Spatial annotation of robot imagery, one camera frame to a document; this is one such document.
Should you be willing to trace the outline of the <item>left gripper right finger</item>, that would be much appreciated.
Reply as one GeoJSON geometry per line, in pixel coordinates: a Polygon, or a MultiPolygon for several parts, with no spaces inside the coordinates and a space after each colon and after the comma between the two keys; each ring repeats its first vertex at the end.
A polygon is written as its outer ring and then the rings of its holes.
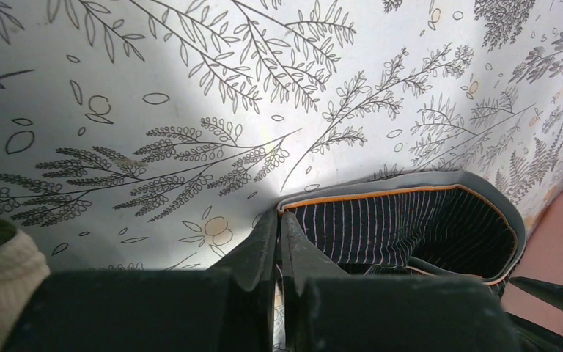
{"type": "Polygon", "coordinates": [[[307,238],[293,213],[281,216],[279,248],[287,347],[292,351],[316,351],[319,342],[314,328],[322,317],[318,281],[345,278],[348,272],[307,238]]]}

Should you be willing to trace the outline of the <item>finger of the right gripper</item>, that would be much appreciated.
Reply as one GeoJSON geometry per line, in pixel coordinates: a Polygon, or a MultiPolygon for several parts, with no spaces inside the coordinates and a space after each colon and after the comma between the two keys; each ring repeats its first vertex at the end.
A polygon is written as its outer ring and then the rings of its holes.
{"type": "Polygon", "coordinates": [[[563,285],[523,276],[514,277],[509,282],[526,293],[563,311],[563,285]]]}

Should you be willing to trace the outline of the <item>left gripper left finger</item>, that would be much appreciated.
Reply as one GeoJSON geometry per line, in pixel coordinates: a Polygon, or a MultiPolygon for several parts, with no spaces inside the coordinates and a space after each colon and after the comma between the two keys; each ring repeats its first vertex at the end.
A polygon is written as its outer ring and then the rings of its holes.
{"type": "Polygon", "coordinates": [[[272,351],[278,214],[263,213],[247,238],[213,265],[230,275],[221,351],[272,351]]]}

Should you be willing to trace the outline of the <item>black striped underwear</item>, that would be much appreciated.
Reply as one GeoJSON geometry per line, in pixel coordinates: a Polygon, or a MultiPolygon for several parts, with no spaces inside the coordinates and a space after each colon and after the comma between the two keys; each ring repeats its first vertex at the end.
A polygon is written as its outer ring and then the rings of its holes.
{"type": "Polygon", "coordinates": [[[282,200],[309,241],[353,274],[467,275],[501,296],[526,246],[516,207],[472,172],[433,171],[282,200]]]}

